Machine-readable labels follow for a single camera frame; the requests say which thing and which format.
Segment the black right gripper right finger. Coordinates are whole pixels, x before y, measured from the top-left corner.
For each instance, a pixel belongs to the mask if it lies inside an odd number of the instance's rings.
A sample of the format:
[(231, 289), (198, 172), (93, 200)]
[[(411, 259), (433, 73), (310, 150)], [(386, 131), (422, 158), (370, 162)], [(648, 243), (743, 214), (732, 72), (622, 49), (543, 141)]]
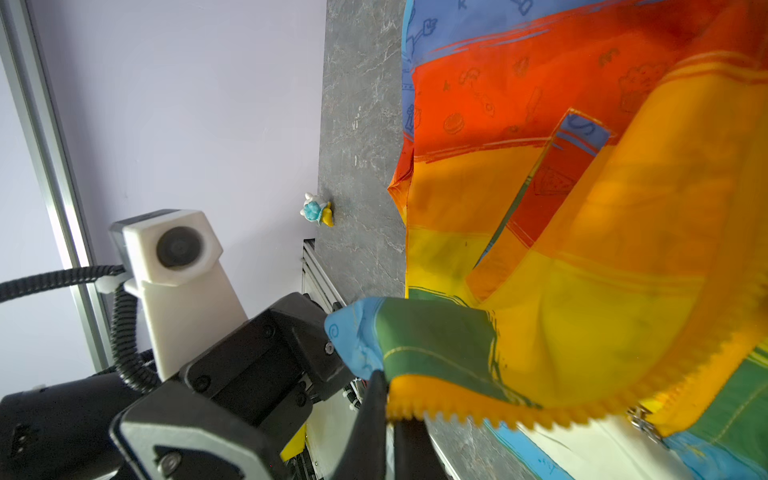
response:
[(447, 479), (422, 420), (400, 420), (394, 424), (394, 474), (396, 480)]

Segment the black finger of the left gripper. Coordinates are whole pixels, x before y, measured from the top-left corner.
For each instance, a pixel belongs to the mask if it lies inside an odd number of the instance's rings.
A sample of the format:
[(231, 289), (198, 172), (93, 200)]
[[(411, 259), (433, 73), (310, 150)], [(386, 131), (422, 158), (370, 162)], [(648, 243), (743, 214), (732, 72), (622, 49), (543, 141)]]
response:
[(354, 379), (324, 329), (327, 313), (312, 299), (293, 292), (267, 311), (309, 377), (317, 399), (329, 399)]

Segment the multicolour patchwork jacket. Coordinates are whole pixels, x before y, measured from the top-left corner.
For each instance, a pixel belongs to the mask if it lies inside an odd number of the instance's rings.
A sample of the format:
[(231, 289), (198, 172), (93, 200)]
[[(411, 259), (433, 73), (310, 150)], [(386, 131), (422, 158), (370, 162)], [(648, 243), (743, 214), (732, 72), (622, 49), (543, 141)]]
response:
[(621, 412), (767, 475), (767, 5), (410, 1), (403, 298), (325, 324), (391, 420)]

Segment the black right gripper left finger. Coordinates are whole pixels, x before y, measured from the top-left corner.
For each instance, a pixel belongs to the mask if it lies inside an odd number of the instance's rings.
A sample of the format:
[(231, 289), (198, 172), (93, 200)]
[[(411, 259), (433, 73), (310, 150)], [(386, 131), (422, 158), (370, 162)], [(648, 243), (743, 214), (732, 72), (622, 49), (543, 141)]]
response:
[(387, 397), (386, 376), (381, 370), (374, 371), (333, 479), (386, 477)]

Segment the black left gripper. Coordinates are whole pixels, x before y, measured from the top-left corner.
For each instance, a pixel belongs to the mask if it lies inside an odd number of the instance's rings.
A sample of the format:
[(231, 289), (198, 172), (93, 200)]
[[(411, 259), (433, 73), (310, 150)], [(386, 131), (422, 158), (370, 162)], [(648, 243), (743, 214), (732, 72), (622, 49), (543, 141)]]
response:
[(265, 310), (152, 392), (116, 374), (1, 403), (5, 479), (286, 479), (308, 376)]

